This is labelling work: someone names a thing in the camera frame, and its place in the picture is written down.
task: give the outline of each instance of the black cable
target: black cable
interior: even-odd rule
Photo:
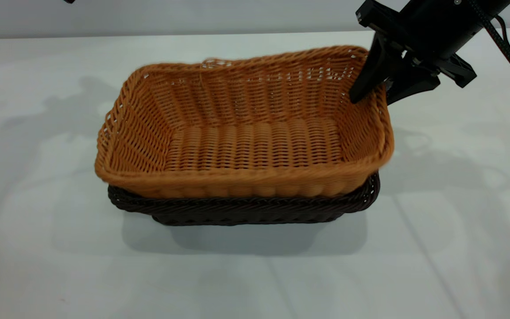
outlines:
[[[500,34],[497,32],[497,30],[493,27],[493,24],[491,24],[489,20],[488,14],[486,14],[483,9],[479,6],[478,2],[476,0],[467,0],[471,6],[471,8],[474,10],[474,12],[477,14],[479,20],[483,23],[483,26],[486,28],[487,32],[497,44],[499,49],[501,50],[502,54],[505,56],[505,58],[510,63],[510,48],[505,43],[505,41],[501,38]]]
[[[503,33],[503,40],[505,40],[506,44],[509,46],[510,48],[510,43],[509,43],[509,39],[507,38],[506,36],[506,24],[505,24],[505,20],[503,20],[500,16],[495,16],[495,18],[497,19],[497,21],[499,22],[499,24],[501,25],[501,31]]]

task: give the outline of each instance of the tan wicker basket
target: tan wicker basket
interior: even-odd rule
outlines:
[[[394,149],[384,87],[348,92],[367,50],[141,67],[97,140],[96,173],[146,198],[337,196]]]

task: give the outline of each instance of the dark brown wicker basket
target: dark brown wicker basket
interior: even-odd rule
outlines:
[[[149,214],[166,226],[285,224],[331,222],[368,208],[379,194],[379,174],[352,193],[336,198],[143,198],[109,186],[111,202],[121,210]]]

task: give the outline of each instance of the wicker basket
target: wicker basket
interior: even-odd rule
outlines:
[[[107,114],[96,173],[146,198],[348,194],[394,148],[384,87],[348,96],[366,56],[344,46],[141,67]]]
[[[336,198],[142,198],[109,186],[111,202],[121,210],[149,214],[167,226],[285,224],[331,222],[366,210],[379,194],[379,175]]]

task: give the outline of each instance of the basket rim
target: basket rim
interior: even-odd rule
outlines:
[[[231,66],[223,65],[226,68],[233,68],[241,66],[243,63],[260,63],[265,65],[272,65],[278,61],[284,61],[287,58],[298,58],[301,54],[309,53],[312,57],[324,56],[324,52],[328,52],[331,48],[340,50],[340,54],[347,56],[348,52],[358,50],[361,54],[367,54],[367,50],[353,45],[336,46],[329,48],[319,48],[300,52],[283,53],[275,56],[268,56],[270,60],[263,59],[264,57],[256,57],[247,60],[230,60]],[[134,71],[130,78],[124,83],[125,87],[135,87],[139,85],[140,80],[144,74],[151,71],[187,71],[198,73],[198,71],[221,71],[218,65],[213,69],[201,67],[203,63],[185,64],[185,63],[160,63],[154,65],[147,65]],[[387,163],[393,153],[393,133],[389,119],[389,113],[386,110],[386,93],[385,87],[380,85],[374,91],[370,92],[360,104],[370,107],[372,119],[375,121],[375,127],[379,130],[380,139],[378,140],[378,149],[366,157],[357,159],[351,162],[340,162],[330,164],[318,164],[306,167],[268,167],[266,169],[257,170],[236,170],[236,169],[211,169],[205,171],[119,171],[111,168],[109,163],[114,154],[114,147],[107,147],[105,152],[101,150],[95,161],[95,172],[105,182],[122,187],[187,187],[198,186],[199,184],[218,184],[220,186],[262,186],[262,185],[286,185],[293,183],[302,183],[306,180],[312,181],[332,181],[336,179],[343,179],[349,175],[367,174],[370,175],[377,171],[380,166]],[[105,127],[103,125],[98,137],[98,148],[102,143],[102,131]],[[108,145],[115,145],[116,135],[113,135]]]

